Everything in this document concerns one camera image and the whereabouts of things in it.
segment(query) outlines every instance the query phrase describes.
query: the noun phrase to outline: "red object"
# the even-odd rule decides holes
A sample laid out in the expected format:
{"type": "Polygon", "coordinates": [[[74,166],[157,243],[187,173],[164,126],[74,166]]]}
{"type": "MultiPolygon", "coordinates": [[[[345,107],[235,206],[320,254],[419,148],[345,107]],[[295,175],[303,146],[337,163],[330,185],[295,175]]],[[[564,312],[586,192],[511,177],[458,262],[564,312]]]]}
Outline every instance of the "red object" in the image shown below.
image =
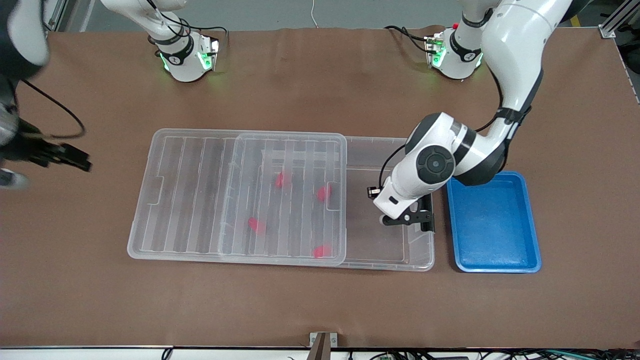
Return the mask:
{"type": "Polygon", "coordinates": [[[331,255],[331,247],[329,245],[320,245],[313,251],[314,258],[323,258],[325,255],[331,255]]]}
{"type": "Polygon", "coordinates": [[[276,177],[276,184],[275,184],[277,188],[281,188],[284,186],[285,178],[286,177],[284,176],[283,172],[278,174],[278,177],[276,177]]]}
{"type": "Polygon", "coordinates": [[[321,187],[320,189],[318,189],[317,193],[316,193],[316,197],[318,198],[318,201],[320,202],[325,202],[325,200],[329,199],[329,196],[331,196],[331,186],[330,185],[326,185],[321,187]]]}
{"type": "Polygon", "coordinates": [[[249,227],[251,227],[251,230],[259,235],[264,234],[265,230],[267,229],[267,227],[262,222],[259,222],[256,218],[249,218],[249,221],[247,221],[247,223],[249,224],[249,227]]]}

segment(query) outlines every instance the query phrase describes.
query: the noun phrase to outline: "clear plastic container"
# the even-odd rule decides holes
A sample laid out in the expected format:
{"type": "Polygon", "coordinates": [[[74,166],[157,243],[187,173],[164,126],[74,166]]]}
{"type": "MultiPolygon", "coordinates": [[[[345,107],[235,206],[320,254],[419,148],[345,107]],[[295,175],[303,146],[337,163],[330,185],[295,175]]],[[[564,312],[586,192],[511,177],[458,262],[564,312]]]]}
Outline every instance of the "clear plastic container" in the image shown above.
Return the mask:
{"type": "MultiPolygon", "coordinates": [[[[433,231],[419,224],[384,226],[380,210],[367,198],[367,187],[378,185],[380,167],[404,138],[347,136],[347,257],[341,268],[426,271],[433,267],[433,231]]],[[[390,169],[402,159],[395,156],[390,169]]]]}
{"type": "Polygon", "coordinates": [[[225,261],[341,264],[346,256],[346,148],[340,134],[239,135],[222,213],[225,261]]]}
{"type": "Polygon", "coordinates": [[[162,129],[127,250],[136,259],[336,266],[346,255],[345,184],[339,134],[162,129]],[[278,187],[275,174],[289,169],[278,187]]]}

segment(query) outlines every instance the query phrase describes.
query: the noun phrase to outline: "blue plastic tray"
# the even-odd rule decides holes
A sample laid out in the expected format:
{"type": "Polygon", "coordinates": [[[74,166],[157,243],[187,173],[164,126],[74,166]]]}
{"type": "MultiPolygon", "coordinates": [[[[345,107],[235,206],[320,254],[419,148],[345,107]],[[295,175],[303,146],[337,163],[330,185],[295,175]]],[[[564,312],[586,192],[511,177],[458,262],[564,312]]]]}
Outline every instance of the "blue plastic tray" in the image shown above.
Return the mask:
{"type": "Polygon", "coordinates": [[[524,177],[498,173],[489,183],[447,183],[456,264],[464,272],[532,273],[542,265],[524,177]]]}

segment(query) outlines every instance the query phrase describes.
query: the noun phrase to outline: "tabletop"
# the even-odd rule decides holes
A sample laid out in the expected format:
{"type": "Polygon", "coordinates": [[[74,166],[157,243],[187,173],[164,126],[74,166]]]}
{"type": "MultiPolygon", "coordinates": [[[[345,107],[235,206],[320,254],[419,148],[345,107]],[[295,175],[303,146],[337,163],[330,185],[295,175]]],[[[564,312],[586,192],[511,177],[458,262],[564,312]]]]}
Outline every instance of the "tabletop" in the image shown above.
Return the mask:
{"type": "MultiPolygon", "coordinates": [[[[438,28],[423,29],[432,33],[438,28]]],[[[127,240],[153,134],[164,127],[406,137],[445,111],[491,119],[495,83],[428,69],[387,30],[230,35],[219,70],[167,74],[145,33],[51,33],[33,80],[73,110],[94,168],[8,164],[31,186],[1,192],[0,345],[633,347],[640,340],[640,108],[613,40],[558,29],[509,152],[527,180],[537,274],[464,274],[436,192],[428,272],[135,260],[127,240]]],[[[20,114],[45,132],[72,119],[26,86],[20,114]]]]}

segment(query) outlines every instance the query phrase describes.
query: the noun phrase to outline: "black circular joint cap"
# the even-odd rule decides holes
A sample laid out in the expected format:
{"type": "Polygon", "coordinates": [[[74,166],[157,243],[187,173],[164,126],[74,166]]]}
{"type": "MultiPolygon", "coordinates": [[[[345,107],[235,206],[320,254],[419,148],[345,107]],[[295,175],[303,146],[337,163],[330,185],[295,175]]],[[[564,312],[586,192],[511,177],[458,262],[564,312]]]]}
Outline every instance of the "black circular joint cap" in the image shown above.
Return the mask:
{"type": "Polygon", "coordinates": [[[427,184],[437,184],[451,177],[455,161],[451,151],[439,145],[431,145],[420,151],[415,166],[420,180],[427,184]]]}

